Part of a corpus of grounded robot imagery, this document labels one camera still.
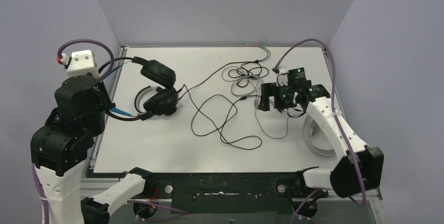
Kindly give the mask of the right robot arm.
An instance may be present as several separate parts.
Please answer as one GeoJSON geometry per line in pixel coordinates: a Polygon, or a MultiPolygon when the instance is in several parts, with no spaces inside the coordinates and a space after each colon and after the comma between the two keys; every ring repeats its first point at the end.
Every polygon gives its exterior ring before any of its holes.
{"type": "Polygon", "coordinates": [[[301,106],[307,122],[318,126],[332,147],[332,150],[325,151],[312,147],[312,152],[337,160],[332,169],[304,169],[302,177],[294,182],[295,191],[308,196],[315,189],[327,189],[346,198],[379,188],[384,154],[355,133],[335,107],[335,97],[323,85],[312,84],[306,78],[304,68],[286,70],[278,66],[272,71],[277,79],[284,76],[287,80],[261,84],[257,109],[269,111],[270,98],[274,99],[273,107],[280,112],[301,106]]]}

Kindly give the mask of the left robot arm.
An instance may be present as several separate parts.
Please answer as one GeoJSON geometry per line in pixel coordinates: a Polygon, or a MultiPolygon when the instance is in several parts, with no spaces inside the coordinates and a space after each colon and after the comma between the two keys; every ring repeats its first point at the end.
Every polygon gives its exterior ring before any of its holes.
{"type": "Polygon", "coordinates": [[[106,191],[81,198],[88,150],[104,131],[112,103],[104,83],[89,74],[66,79],[54,96],[56,108],[30,142],[43,223],[108,223],[133,197],[156,192],[151,172],[136,167],[106,191]]]}

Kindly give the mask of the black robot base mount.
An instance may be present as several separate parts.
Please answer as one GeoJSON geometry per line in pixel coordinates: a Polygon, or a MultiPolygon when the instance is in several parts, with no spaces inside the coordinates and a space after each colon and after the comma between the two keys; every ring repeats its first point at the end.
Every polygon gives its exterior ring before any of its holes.
{"type": "Polygon", "coordinates": [[[301,172],[153,173],[136,199],[170,200],[189,214],[290,214],[313,189],[301,172]]]}

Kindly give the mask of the black headphones with blue band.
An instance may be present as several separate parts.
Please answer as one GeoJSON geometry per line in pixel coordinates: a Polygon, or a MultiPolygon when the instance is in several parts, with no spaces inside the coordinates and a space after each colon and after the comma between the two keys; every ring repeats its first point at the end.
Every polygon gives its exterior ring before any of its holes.
{"type": "Polygon", "coordinates": [[[118,57],[115,61],[129,60],[141,66],[140,74],[156,84],[148,85],[138,91],[133,106],[137,112],[134,116],[118,109],[115,105],[105,111],[105,115],[119,121],[145,121],[154,116],[171,116],[177,111],[179,92],[174,85],[176,73],[157,60],[141,57],[118,57]]]}

